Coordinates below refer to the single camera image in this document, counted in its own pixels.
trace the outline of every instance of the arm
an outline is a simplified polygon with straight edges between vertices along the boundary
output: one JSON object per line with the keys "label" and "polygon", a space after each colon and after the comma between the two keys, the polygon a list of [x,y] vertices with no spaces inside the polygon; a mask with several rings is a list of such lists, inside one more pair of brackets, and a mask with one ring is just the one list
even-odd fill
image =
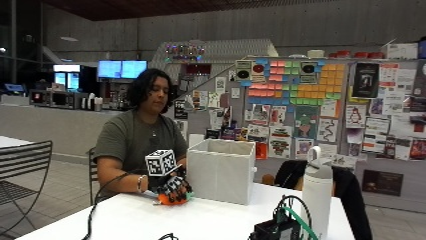
{"label": "arm", "polygon": [[[118,176],[123,175],[126,171],[122,170],[123,164],[120,160],[114,157],[99,157],[98,159],[98,178],[99,183],[104,186]],[[124,193],[138,192],[138,182],[142,175],[131,174],[118,181],[112,181],[106,187],[108,190]],[[143,178],[140,189],[143,192],[148,189],[148,176]]]}

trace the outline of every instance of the television screen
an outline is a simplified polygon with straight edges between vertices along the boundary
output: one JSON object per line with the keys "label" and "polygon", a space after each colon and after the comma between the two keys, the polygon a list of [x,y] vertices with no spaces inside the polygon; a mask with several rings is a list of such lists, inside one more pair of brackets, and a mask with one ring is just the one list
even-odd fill
{"label": "television screen", "polygon": [[25,92],[23,85],[6,83],[5,87],[10,92]]}
{"label": "television screen", "polygon": [[122,78],[138,78],[147,67],[147,61],[123,61]]}
{"label": "television screen", "polygon": [[99,61],[98,77],[122,78],[122,61]]}

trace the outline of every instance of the water bottle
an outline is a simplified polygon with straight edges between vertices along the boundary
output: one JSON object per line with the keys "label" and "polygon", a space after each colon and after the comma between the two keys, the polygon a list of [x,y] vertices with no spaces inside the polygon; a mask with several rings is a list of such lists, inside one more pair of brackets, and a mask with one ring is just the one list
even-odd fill
{"label": "water bottle", "polygon": [[[312,230],[319,239],[323,240],[328,238],[333,192],[333,170],[331,166],[324,165],[324,162],[325,160],[321,160],[321,148],[319,146],[312,147],[308,152],[303,200],[307,203],[311,213]],[[304,207],[301,209],[301,217],[307,224],[309,224],[309,218]]]}

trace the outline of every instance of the ceiling light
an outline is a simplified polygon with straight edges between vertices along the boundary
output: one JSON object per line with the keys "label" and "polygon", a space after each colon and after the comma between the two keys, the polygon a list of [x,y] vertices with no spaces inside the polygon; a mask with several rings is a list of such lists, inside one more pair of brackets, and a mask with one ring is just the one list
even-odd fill
{"label": "ceiling light", "polygon": [[63,40],[70,41],[70,42],[78,42],[79,39],[72,38],[72,37],[62,37]]}

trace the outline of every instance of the wire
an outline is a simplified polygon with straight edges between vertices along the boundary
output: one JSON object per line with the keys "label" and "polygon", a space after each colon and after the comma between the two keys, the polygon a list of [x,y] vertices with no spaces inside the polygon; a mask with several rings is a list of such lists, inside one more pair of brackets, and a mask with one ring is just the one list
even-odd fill
{"label": "wire", "polygon": [[116,180],[122,180],[124,177],[127,177],[128,175],[131,175],[132,173],[136,173],[138,171],[140,171],[140,169],[136,169],[134,171],[126,172],[124,174],[122,174],[120,176],[115,177],[112,180],[110,180],[104,186],[99,189],[96,196],[95,196],[95,204],[91,210],[91,214],[90,214],[90,218],[88,218],[88,233],[84,236],[83,240],[88,240],[91,239],[91,235],[92,235],[92,219],[94,219],[94,213],[98,207],[98,204],[103,201],[103,199],[100,198],[100,193],[104,190],[104,188]]}

